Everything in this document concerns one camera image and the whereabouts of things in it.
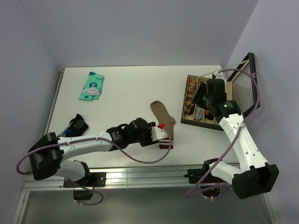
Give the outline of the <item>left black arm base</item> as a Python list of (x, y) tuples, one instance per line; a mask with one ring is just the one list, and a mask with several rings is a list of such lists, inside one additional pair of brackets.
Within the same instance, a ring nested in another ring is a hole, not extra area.
[(76, 201), (89, 201), (93, 196), (102, 194), (96, 191), (97, 187), (105, 187), (106, 184), (105, 172), (91, 172), (88, 177), (84, 177), (79, 181), (71, 181), (68, 178), (64, 179), (63, 188), (73, 189), (73, 199)]

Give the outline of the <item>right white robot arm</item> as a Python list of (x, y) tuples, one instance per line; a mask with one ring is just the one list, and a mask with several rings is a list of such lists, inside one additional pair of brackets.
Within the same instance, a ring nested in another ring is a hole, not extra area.
[(220, 158), (204, 162), (202, 176), (196, 185), (219, 178), (230, 184), (240, 199), (270, 192), (279, 169), (261, 154), (238, 104), (227, 100), (224, 80), (207, 80), (192, 100), (210, 111), (231, 142)]

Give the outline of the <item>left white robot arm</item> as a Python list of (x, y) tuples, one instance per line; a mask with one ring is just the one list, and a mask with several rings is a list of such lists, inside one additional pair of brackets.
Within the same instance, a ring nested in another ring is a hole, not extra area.
[(33, 177), (43, 180), (57, 175), (70, 178), (79, 186), (86, 186), (91, 180), (87, 165), (82, 162), (75, 164), (70, 160), (72, 157), (121, 150), (135, 143), (145, 147), (158, 143), (164, 137), (164, 129), (142, 118), (90, 136), (57, 137), (55, 133), (48, 133), (28, 151)]

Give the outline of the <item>brown sock with striped cuff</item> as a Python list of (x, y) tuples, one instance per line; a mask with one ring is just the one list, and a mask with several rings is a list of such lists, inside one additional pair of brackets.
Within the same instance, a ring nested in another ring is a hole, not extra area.
[(168, 113), (164, 104), (160, 101), (154, 101), (150, 104), (150, 108), (158, 120), (159, 124), (163, 124), (168, 133), (170, 134), (171, 140), (169, 137), (166, 137), (159, 141), (160, 149), (168, 149), (171, 146), (173, 149), (173, 138), (174, 138), (174, 125), (175, 119)]

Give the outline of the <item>black red yellow argyle sock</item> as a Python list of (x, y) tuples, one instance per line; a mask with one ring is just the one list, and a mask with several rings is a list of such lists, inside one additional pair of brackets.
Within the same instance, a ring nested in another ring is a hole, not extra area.
[(208, 120), (213, 120), (214, 116), (210, 113), (209, 110), (205, 110), (205, 118)]

